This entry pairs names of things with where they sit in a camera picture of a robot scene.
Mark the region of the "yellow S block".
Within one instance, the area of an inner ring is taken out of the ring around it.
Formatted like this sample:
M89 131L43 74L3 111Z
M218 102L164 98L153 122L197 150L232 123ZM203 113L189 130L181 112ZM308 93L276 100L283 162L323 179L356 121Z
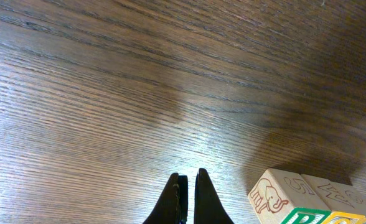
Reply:
M301 176L331 210L323 223L366 224L366 197L353 186L306 174Z

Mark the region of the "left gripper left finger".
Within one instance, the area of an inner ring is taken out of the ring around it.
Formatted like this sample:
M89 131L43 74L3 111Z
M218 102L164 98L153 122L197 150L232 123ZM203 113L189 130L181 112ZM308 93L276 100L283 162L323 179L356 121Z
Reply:
M186 224L187 215L188 178L172 173L143 224Z

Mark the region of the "green R block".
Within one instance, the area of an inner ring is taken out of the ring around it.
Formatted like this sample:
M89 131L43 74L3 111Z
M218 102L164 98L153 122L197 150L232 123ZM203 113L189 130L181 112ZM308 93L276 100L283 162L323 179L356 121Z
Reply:
M262 224L321 224L331 214L301 175L285 170L266 169L248 199Z

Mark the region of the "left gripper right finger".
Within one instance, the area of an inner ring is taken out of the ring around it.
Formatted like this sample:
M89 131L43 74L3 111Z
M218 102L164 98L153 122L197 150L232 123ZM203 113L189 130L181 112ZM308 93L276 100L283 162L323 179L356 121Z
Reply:
M204 168L196 176L194 200L194 224L233 224Z

